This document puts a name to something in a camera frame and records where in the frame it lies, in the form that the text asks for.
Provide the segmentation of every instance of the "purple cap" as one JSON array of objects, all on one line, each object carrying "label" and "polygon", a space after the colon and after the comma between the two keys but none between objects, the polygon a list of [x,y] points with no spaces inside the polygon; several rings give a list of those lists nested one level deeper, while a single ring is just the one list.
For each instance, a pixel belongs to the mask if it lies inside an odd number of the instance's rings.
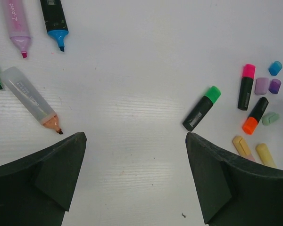
[{"label": "purple cap", "polygon": [[256,95],[264,95],[267,93],[269,87],[269,79],[268,78],[257,78],[256,79]]},{"label": "purple cap", "polygon": [[268,90],[273,94],[278,94],[280,86],[281,86],[281,81],[278,79],[273,79],[270,83]]}]

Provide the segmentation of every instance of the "blue marker tip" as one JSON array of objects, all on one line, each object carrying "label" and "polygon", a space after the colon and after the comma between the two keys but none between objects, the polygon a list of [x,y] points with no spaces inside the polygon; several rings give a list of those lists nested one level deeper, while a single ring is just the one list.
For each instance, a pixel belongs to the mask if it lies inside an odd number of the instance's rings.
[{"label": "blue marker tip", "polygon": [[58,47],[61,49],[61,47],[63,47],[64,49],[64,38],[66,35],[68,35],[69,31],[65,31],[65,30],[53,30],[48,32],[48,35],[52,38],[54,38],[57,43],[58,43]]}]

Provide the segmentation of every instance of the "blue cap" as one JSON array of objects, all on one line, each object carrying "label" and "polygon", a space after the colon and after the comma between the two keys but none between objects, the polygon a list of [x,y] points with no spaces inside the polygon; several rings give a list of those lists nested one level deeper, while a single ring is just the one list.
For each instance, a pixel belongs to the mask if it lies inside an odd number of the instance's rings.
[{"label": "blue cap", "polygon": [[58,43],[58,47],[64,47],[64,38],[66,35],[68,35],[69,31],[65,31],[65,30],[53,30],[48,32],[48,35],[50,37],[53,37],[57,43]]},{"label": "blue cap", "polygon": [[272,76],[276,76],[282,69],[282,64],[279,61],[275,61],[272,63],[272,65],[270,65],[269,67],[269,73]]}]

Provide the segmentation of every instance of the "pink cap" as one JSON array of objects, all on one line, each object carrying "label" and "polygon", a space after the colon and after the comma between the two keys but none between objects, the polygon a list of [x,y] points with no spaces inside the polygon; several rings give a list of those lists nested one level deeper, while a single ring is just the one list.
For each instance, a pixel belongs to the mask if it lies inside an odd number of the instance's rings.
[{"label": "pink cap", "polygon": [[256,67],[254,65],[249,65],[249,64],[245,65],[243,69],[242,77],[254,79],[255,69]]}]

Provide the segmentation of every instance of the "pastel yellow marker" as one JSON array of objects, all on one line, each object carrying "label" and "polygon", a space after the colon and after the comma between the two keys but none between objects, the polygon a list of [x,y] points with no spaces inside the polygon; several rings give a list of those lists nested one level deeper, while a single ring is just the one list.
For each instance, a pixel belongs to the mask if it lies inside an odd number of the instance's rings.
[{"label": "pastel yellow marker", "polygon": [[245,139],[243,139],[243,137],[241,136],[235,136],[233,139],[233,144],[235,146],[235,148],[237,149],[239,155],[243,158],[246,158],[250,161],[255,161],[254,157],[252,156],[251,152],[250,152],[250,148],[247,145]]},{"label": "pastel yellow marker", "polygon": [[266,144],[257,145],[256,151],[264,165],[272,168],[277,168]]}]

